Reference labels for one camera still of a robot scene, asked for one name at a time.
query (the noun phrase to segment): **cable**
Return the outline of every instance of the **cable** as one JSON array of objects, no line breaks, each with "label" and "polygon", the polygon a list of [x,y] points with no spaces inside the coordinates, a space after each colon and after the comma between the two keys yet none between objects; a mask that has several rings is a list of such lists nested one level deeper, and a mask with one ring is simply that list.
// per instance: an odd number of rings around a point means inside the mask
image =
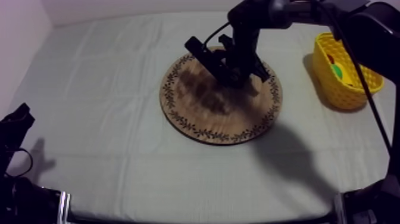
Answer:
[{"label": "cable", "polygon": [[368,102],[370,103],[370,106],[371,106],[371,109],[372,109],[372,113],[374,114],[376,123],[378,124],[379,131],[382,134],[383,141],[385,142],[387,151],[388,151],[389,155],[391,155],[391,148],[392,147],[390,146],[388,135],[386,134],[386,131],[385,131],[384,127],[383,127],[383,124],[382,124],[382,121],[380,119],[378,110],[377,110],[377,108],[375,106],[374,100],[372,99],[371,92],[370,92],[370,90],[368,88],[367,82],[365,81],[365,78],[364,78],[363,72],[361,71],[360,65],[358,64],[357,60],[355,59],[355,54],[352,51],[352,49],[350,47],[350,44],[347,41],[345,35],[343,34],[343,30],[340,28],[339,23],[336,20],[336,18],[330,13],[329,10],[327,10],[325,8],[325,6],[320,1],[314,0],[314,2],[317,3],[317,5],[321,8],[321,10],[328,16],[328,18],[332,22],[332,25],[335,28],[335,30],[337,32],[339,32],[339,35],[342,38],[342,43],[343,43],[347,53],[349,54],[351,61],[354,64],[355,70],[357,71],[357,75],[360,78],[362,87],[365,90],[365,94],[367,96]]},{"label": "cable", "polygon": [[222,25],[220,28],[218,28],[214,33],[212,33],[203,43],[203,49],[207,47],[208,41],[210,41],[217,33],[221,32],[221,30],[225,29],[229,25],[229,22],[225,23]]},{"label": "cable", "polygon": [[33,167],[33,157],[32,157],[32,155],[31,155],[27,150],[25,150],[24,148],[19,148],[19,149],[17,149],[17,150],[8,150],[8,151],[5,151],[5,152],[6,152],[6,153],[17,153],[17,152],[21,152],[21,151],[25,152],[25,153],[29,156],[29,160],[30,160],[29,168],[28,168],[25,172],[23,172],[23,173],[21,173],[21,174],[19,174],[19,175],[17,175],[17,176],[11,176],[11,175],[9,175],[7,172],[5,172],[5,174],[6,174],[8,177],[10,177],[10,178],[19,178],[19,177],[21,177],[21,176],[27,174],[29,171],[32,170],[32,167]]}]

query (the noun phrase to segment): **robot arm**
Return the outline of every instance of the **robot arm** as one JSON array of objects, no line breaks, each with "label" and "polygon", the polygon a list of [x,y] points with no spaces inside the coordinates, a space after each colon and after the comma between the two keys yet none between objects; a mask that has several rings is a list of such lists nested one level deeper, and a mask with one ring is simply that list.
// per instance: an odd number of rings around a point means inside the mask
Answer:
[{"label": "robot arm", "polygon": [[[383,2],[367,5],[366,0],[244,0],[229,11],[228,21],[233,28],[233,37],[220,36],[224,51],[211,52],[207,42],[201,43],[196,37],[191,37],[185,47],[220,84],[231,88],[241,88],[251,74],[262,81],[269,78],[256,54],[260,29],[287,29],[292,23],[334,25],[334,37],[343,40],[355,64],[390,155],[385,179],[371,187],[377,188],[378,193],[370,193],[368,188],[346,193],[344,213],[347,214],[337,214],[351,220],[353,214],[356,216],[361,211],[372,209],[379,220],[384,220],[380,223],[399,223],[400,117],[395,116],[390,145],[358,63],[378,72],[396,86],[400,84],[397,74],[400,12]],[[396,91],[395,110],[400,111],[400,91]]]}]

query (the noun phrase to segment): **white table surface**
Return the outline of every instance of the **white table surface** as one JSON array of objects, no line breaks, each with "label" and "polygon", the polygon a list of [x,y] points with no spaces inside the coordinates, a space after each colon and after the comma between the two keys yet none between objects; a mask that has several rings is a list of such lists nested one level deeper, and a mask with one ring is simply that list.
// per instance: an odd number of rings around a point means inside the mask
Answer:
[{"label": "white table surface", "polygon": [[[77,214],[182,223],[319,216],[335,193],[384,177],[388,154],[369,106],[332,110],[308,74],[314,38],[327,27],[261,32],[258,55],[283,88],[282,111],[262,138],[213,147],[178,133],[160,109],[161,79],[186,40],[225,22],[224,12],[173,13],[56,28],[10,108],[27,102],[36,118],[23,143],[35,156],[29,177],[71,193]],[[386,81],[374,96],[390,137],[394,90]],[[9,171],[25,161],[16,155]]]}]

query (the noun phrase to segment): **floral border pattern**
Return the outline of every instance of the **floral border pattern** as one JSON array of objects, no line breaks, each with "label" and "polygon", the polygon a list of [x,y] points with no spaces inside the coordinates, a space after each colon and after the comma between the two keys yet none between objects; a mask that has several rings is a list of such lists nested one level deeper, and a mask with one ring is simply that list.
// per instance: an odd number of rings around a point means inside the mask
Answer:
[{"label": "floral border pattern", "polygon": [[[174,65],[170,74],[167,75],[167,80],[165,84],[162,86],[162,90],[164,91],[163,96],[166,101],[166,106],[169,111],[165,114],[168,114],[171,119],[175,120],[175,122],[180,126],[178,129],[184,132],[192,132],[193,136],[206,137],[207,139],[218,139],[222,144],[224,142],[232,141],[233,144],[243,142],[249,140],[253,137],[260,135],[264,132],[268,127],[272,125],[275,118],[275,113],[279,112],[279,104],[281,102],[281,98],[279,96],[279,85],[276,81],[275,75],[270,75],[268,80],[268,84],[271,86],[270,92],[272,95],[273,106],[269,109],[266,115],[261,120],[260,125],[254,125],[252,129],[246,129],[242,133],[229,135],[226,133],[213,132],[208,129],[199,129],[196,127],[196,124],[192,124],[188,122],[188,119],[181,116],[177,111],[173,110],[175,108],[175,100],[174,100],[174,91],[172,86],[175,84],[176,78],[179,76],[179,71],[182,69],[182,66],[189,61],[194,60],[195,57],[193,55],[187,54],[179,59],[179,61]],[[271,70],[268,68],[266,64],[264,67],[267,73],[271,74]]]}]

